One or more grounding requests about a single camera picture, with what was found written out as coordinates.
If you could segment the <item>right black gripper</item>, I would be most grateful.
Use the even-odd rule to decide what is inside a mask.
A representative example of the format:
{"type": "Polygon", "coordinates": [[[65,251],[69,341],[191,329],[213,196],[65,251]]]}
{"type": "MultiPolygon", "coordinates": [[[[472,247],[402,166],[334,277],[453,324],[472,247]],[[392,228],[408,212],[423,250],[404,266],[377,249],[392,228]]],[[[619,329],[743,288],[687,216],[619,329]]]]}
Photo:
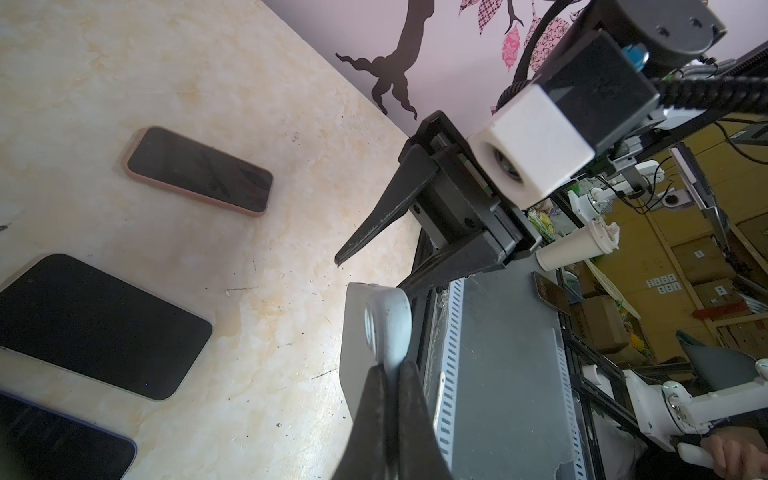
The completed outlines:
{"type": "Polygon", "coordinates": [[[337,252],[340,266],[410,208],[435,253],[398,288],[409,298],[530,257],[542,236],[524,212],[496,193],[448,116],[424,119],[369,216],[337,252]]]}

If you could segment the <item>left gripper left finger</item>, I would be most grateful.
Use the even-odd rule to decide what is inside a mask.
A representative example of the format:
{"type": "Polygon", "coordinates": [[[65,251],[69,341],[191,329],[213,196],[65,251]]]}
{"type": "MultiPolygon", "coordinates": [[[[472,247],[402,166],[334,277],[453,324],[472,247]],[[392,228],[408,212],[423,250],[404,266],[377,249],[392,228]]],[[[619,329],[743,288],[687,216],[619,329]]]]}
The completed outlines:
{"type": "Polygon", "coordinates": [[[333,480],[387,479],[387,377],[382,365],[369,369],[346,449],[333,480]]]}

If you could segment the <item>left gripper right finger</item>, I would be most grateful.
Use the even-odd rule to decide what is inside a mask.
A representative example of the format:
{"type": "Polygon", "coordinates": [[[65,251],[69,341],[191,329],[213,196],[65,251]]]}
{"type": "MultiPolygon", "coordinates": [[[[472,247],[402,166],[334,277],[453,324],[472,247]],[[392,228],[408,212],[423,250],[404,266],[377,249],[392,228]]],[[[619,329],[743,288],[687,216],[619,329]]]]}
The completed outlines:
{"type": "Polygon", "coordinates": [[[399,479],[452,479],[413,361],[405,361],[399,369],[397,440],[399,479]]]}

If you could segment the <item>white phone case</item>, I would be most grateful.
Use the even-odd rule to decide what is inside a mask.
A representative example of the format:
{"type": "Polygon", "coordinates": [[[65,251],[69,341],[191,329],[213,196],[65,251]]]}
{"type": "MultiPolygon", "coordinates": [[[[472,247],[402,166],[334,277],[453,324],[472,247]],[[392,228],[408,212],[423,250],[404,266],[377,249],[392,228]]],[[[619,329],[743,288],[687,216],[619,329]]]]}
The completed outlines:
{"type": "Polygon", "coordinates": [[[370,368],[385,372],[386,397],[397,397],[399,368],[412,335],[412,315],[406,293],[394,287],[353,282],[347,286],[339,381],[351,416],[361,403],[370,368]]]}

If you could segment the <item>phone with white case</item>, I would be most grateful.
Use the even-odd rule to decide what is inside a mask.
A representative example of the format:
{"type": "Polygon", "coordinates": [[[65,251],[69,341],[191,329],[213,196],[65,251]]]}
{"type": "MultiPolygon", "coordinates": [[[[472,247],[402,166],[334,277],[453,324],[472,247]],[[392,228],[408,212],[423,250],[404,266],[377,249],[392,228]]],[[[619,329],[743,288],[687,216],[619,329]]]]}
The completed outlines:
{"type": "Polygon", "coordinates": [[[1,292],[2,347],[162,401],[212,335],[210,322],[65,254],[1,292]]]}

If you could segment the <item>black smartphone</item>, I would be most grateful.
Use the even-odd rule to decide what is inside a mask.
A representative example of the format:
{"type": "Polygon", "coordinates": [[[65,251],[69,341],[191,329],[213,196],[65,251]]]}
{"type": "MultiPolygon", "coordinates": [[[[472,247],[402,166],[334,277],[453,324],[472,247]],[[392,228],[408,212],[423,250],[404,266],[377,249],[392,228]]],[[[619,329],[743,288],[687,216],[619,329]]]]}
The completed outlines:
{"type": "Polygon", "coordinates": [[[3,479],[121,479],[136,455],[126,437],[1,394],[3,479]]]}

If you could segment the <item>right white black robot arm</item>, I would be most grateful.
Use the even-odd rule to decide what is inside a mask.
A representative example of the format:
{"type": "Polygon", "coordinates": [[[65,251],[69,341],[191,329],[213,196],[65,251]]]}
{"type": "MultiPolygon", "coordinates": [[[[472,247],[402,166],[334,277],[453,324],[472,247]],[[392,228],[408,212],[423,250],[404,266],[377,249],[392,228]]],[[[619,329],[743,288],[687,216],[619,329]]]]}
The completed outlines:
{"type": "Polygon", "coordinates": [[[675,69],[726,32],[700,1],[592,1],[551,51],[546,31],[566,8],[555,2],[534,26],[512,83],[475,133],[443,112],[406,140],[373,211],[335,255],[349,260],[407,213],[436,252],[402,283],[409,296],[530,256],[541,238],[526,211],[619,145],[663,108],[707,105],[675,69]]]}

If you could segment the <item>phone with pink case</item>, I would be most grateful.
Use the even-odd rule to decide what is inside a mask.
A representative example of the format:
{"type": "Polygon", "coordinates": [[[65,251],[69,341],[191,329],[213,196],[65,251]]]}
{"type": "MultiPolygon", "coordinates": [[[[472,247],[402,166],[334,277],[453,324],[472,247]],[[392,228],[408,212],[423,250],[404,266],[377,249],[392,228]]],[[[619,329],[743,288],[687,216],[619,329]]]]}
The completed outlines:
{"type": "Polygon", "coordinates": [[[160,126],[146,128],[125,158],[141,182],[246,215],[267,210],[268,170],[160,126]]]}

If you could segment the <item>person's hand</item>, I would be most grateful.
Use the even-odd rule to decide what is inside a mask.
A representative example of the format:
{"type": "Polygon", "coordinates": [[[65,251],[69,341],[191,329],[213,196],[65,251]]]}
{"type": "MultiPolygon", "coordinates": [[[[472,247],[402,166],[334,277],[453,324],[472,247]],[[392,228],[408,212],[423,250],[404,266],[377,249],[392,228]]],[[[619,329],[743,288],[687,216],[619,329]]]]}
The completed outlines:
{"type": "Polygon", "coordinates": [[[767,478],[767,444],[756,429],[718,429],[704,438],[700,446],[712,456],[714,472],[722,479],[767,478]]]}

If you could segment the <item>white paper cup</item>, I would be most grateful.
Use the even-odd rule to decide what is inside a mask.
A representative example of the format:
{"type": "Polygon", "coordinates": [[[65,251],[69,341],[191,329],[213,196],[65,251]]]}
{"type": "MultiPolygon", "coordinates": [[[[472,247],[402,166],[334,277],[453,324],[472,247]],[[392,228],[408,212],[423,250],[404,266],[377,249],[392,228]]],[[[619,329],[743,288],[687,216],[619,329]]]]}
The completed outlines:
{"type": "Polygon", "coordinates": [[[539,266],[554,271],[619,249],[620,227],[598,219],[535,252],[539,266]]]}

